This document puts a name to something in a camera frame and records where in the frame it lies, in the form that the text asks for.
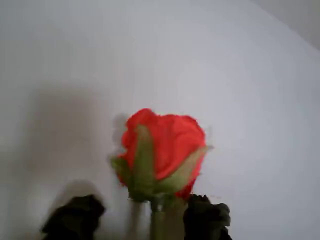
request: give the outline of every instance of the white wall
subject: white wall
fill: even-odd
[[[230,206],[234,239],[317,239],[319,90],[319,51],[246,0],[3,0],[0,238],[35,239],[86,180],[108,208],[100,236],[124,239],[130,203],[106,158],[119,120],[150,107],[206,129],[194,190]]]

